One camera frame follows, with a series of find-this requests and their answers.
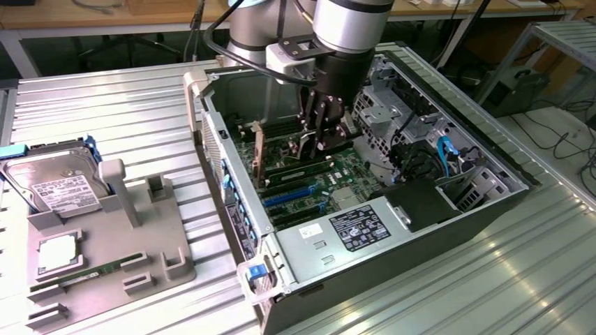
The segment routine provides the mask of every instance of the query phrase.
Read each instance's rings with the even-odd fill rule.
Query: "motherboard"
[[[244,134],[240,131],[232,138],[248,174],[252,174],[254,141]],[[382,187],[369,163],[352,147],[316,160],[300,161],[300,137],[297,132],[268,138],[262,146],[264,177],[254,183],[254,189],[277,229],[365,202]]]

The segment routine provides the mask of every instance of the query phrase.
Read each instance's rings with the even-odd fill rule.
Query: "white sticker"
[[[100,203],[85,176],[53,180],[32,185],[32,188],[49,209],[57,213]]]
[[[314,236],[322,232],[322,229],[318,225],[318,223],[314,223],[313,225],[308,225],[306,227],[302,227],[297,230],[300,232],[301,238],[306,239],[310,236]]]

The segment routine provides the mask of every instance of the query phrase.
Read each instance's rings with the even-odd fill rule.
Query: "power supply label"
[[[37,196],[57,213],[100,203],[82,175],[32,185]]]
[[[333,216],[329,221],[345,249],[352,252],[390,236],[370,205]]]

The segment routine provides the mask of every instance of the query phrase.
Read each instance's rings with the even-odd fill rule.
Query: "robotic arm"
[[[234,1],[226,12],[226,16],[233,12],[226,50],[213,47],[209,29],[205,32],[209,47],[228,56],[226,65],[244,64],[282,83],[301,85],[298,117],[306,135],[300,159],[324,155],[358,135],[349,111],[393,0],[317,0],[310,26],[304,16],[312,13],[313,3]]]

